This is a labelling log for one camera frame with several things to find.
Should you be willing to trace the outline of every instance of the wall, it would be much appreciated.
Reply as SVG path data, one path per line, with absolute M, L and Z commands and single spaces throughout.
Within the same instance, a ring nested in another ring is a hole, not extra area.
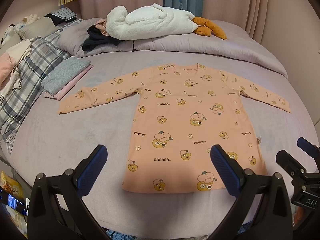
M 44 16 L 46 13 L 59 9 L 58 0 L 14 0 L 0 22 L 0 37 L 10 24 L 20 22 L 25 16 L 37 14 Z
M 320 20 L 308 0 L 268 0 L 261 44 L 283 64 L 316 124 L 320 119 Z

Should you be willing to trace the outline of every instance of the yellow snack package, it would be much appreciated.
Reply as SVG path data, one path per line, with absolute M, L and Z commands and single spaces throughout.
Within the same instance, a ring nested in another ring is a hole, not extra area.
M 19 182 L 9 177 L 3 171 L 1 171 L 0 177 L 0 187 L 3 188 L 10 195 L 14 196 L 16 199 L 23 198 L 22 187 Z

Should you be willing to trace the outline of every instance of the plaid fabric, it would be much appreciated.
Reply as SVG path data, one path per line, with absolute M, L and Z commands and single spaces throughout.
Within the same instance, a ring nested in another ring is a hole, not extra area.
M 61 9 L 58 9 L 52 13 L 48 13 L 48 14 L 51 14 L 51 15 L 55 15 L 65 21 L 68 21 L 70 20 L 71 18 L 77 16 L 73 11 L 71 11 L 68 7 L 64 7 L 64 8 L 61 8 Z
M 41 81 L 62 60 L 71 56 L 56 46 L 60 33 L 81 21 L 79 19 L 70 22 L 44 38 L 35 38 L 31 45 L 31 54 L 20 62 L 18 67 L 21 89 L 11 90 L 0 102 L 0 133 L 9 153 L 20 125 L 43 91 Z

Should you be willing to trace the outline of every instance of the bed sheet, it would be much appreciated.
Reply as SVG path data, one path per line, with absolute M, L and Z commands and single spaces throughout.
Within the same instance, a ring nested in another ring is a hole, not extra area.
M 290 103 L 292 114 L 242 97 L 260 145 L 269 174 L 279 171 L 293 194 L 291 178 L 276 164 L 275 156 L 285 149 L 310 172 L 316 165 L 296 146 L 303 136 L 318 144 L 311 118 L 287 79 L 256 64 L 229 58 L 182 52 L 111 52 L 91 57 L 94 67 L 67 94 L 154 65 L 201 63 L 245 77 Z M 98 223 L 111 230 L 143 238 L 185 238 L 212 233 L 229 211 L 235 198 L 226 189 L 187 194 L 138 194 L 121 189 L 126 169 L 132 119 L 139 95 L 129 96 L 69 114 L 57 115 L 59 102 L 39 97 L 22 123 L 13 144 L 10 163 L 33 185 L 36 175 L 62 174 L 87 158 L 97 144 L 108 149 L 108 161 L 84 203 Z M 63 198 L 59 198 L 66 208 Z M 252 220 L 256 200 L 244 222 Z

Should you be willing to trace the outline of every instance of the gray folded cloth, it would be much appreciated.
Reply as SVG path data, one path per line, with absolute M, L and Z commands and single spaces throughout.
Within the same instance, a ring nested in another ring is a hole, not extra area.
M 90 63 L 90 60 L 79 59 L 72 56 L 56 66 L 56 68 L 43 79 L 41 86 L 49 92 L 50 95 L 54 96 Z

